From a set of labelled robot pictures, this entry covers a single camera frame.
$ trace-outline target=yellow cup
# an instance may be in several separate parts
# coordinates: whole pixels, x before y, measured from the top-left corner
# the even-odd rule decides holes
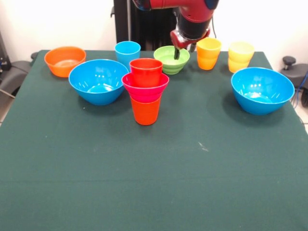
[[[228,66],[232,73],[248,67],[255,53],[253,45],[247,42],[233,42],[229,46]]]
[[[214,68],[221,50],[221,42],[216,38],[204,38],[197,42],[197,61],[203,70]]]

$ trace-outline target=inside of bowl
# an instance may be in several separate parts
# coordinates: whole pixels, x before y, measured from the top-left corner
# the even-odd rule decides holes
[[[128,70],[118,62],[94,60],[77,66],[70,74],[71,85],[83,92],[102,93],[123,86],[121,78]]]
[[[57,48],[46,54],[47,63],[59,67],[75,65],[85,58],[85,52],[78,48]]]
[[[293,84],[280,73],[248,68],[234,74],[232,84],[246,98],[262,103],[281,103],[294,94]]]
[[[180,50],[179,59],[174,59],[174,52],[174,46],[165,46],[157,49],[154,53],[154,57],[166,65],[185,64],[189,60],[190,55],[187,50]]]

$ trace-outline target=orange bowl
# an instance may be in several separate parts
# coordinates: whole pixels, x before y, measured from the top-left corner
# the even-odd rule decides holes
[[[69,73],[77,65],[85,62],[86,57],[86,52],[81,48],[59,47],[47,52],[45,63],[55,76],[68,78]]]

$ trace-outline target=orange cup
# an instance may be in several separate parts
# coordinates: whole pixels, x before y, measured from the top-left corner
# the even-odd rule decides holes
[[[203,70],[212,70],[218,60],[221,42],[216,38],[204,38],[197,42],[197,61]]]
[[[81,48],[59,47],[47,52],[45,63],[55,76],[68,78],[77,65],[85,62],[86,56],[86,52]]]
[[[151,125],[158,118],[161,97],[151,103],[141,103],[130,98],[135,121],[141,125]]]

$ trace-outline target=green bowl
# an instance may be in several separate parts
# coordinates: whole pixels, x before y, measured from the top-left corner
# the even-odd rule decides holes
[[[181,49],[180,58],[175,60],[174,52],[174,46],[160,47],[154,52],[154,58],[163,63],[163,72],[169,75],[174,75],[180,72],[191,56],[186,49]]]

